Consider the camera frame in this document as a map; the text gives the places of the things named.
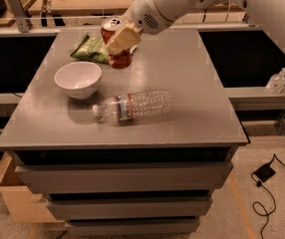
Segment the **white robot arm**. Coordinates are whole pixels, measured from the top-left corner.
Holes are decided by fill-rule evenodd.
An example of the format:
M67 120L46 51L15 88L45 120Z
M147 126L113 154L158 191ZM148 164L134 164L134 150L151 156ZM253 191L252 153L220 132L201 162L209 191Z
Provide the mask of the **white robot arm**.
M123 15L125 24L106 48L117 55L141 41L141 34L156 35L182 16L224 0L134 0ZM235 3L285 55L285 0L226 0Z

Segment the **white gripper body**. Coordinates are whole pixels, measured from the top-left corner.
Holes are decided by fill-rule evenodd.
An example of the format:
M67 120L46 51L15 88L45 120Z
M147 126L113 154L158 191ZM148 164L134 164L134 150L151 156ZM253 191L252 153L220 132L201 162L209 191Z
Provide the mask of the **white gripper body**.
M156 35L195 8L196 0L134 0L124 18L143 32Z

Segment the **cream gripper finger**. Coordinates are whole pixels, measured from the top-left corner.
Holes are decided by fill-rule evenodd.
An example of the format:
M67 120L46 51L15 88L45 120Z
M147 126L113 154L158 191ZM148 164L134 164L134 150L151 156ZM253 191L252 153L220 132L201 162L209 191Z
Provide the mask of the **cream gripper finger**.
M103 25L105 49L111 55L127 51L141 41L142 28L134 23L120 25Z

